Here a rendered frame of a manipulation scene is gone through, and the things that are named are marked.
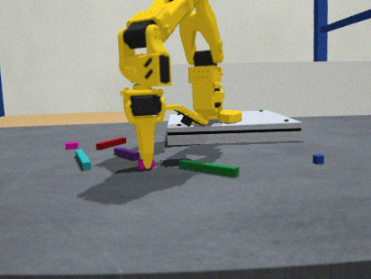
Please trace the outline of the small blue cube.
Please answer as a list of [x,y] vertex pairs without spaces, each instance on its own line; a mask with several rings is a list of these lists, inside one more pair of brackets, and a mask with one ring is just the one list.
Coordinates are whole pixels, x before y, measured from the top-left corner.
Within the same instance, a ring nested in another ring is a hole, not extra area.
[[313,155],[313,163],[315,164],[323,164],[324,163],[324,156],[323,155]]

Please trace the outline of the purple rod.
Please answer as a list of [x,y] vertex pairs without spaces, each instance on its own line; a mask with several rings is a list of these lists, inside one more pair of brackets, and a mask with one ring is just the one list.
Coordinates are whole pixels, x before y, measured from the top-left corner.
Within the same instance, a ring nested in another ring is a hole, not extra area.
[[126,148],[114,148],[114,155],[118,155],[124,158],[137,160],[140,159],[140,152],[129,150]]

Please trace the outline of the magenta rod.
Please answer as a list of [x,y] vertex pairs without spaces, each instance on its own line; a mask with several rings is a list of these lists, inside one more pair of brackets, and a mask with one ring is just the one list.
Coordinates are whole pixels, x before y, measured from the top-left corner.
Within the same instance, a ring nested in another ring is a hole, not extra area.
[[78,142],[66,143],[66,149],[78,149]]
[[[139,160],[138,160],[138,164],[139,164],[139,169],[146,168],[146,167],[144,166],[144,164],[143,164],[143,160],[142,160],[142,159],[139,159]],[[152,165],[151,165],[150,168],[153,168],[153,167],[155,167],[154,159],[153,159],[153,161],[152,161]]]

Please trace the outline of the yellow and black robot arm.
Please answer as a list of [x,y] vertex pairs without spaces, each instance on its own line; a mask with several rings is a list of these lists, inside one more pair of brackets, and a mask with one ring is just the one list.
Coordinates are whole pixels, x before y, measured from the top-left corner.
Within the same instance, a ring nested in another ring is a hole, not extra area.
[[[222,63],[223,45],[208,0],[155,0],[147,11],[137,12],[126,23],[127,29],[118,33],[122,75],[135,86],[144,86],[144,90],[151,86],[171,86],[170,55],[163,42],[178,25],[186,60],[195,65],[188,67],[188,80],[193,89],[193,113],[208,122],[211,119],[228,124],[242,121],[241,111],[222,109],[224,92],[222,98],[219,82],[223,72],[218,64],[213,64]],[[196,50],[196,31],[204,36],[210,50]],[[147,54],[135,55],[135,49],[146,46]]]

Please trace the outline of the green rod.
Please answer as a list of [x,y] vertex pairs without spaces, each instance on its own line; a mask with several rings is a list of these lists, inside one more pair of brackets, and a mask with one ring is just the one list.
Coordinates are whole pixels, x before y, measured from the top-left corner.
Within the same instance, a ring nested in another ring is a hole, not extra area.
[[238,166],[225,166],[192,160],[180,160],[179,168],[208,174],[236,177],[239,175]]

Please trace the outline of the red flat bar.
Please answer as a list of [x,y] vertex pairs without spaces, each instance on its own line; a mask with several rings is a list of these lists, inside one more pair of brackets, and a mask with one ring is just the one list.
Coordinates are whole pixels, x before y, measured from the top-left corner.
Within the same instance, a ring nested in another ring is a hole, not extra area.
[[126,143],[126,138],[111,139],[104,142],[96,143],[96,149],[107,149]]

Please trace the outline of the turquoise rod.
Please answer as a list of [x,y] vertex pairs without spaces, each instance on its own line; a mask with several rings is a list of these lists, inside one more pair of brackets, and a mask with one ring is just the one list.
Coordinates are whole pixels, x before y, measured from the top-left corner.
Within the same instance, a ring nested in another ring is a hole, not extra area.
[[76,149],[76,157],[83,170],[91,169],[91,162],[82,149]]

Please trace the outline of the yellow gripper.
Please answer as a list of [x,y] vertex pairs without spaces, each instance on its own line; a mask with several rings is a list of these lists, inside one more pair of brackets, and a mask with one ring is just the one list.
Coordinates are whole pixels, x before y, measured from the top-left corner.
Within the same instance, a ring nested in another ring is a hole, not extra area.
[[174,110],[182,114],[181,122],[188,127],[190,127],[192,122],[199,125],[208,123],[207,120],[184,106],[177,104],[166,105],[163,89],[151,89],[150,87],[149,90],[144,90],[142,85],[133,85],[132,90],[130,92],[120,92],[121,96],[123,96],[123,107],[125,107],[129,124],[135,125],[140,157],[147,169],[151,167],[153,161],[155,126],[158,122],[163,122],[167,110]]

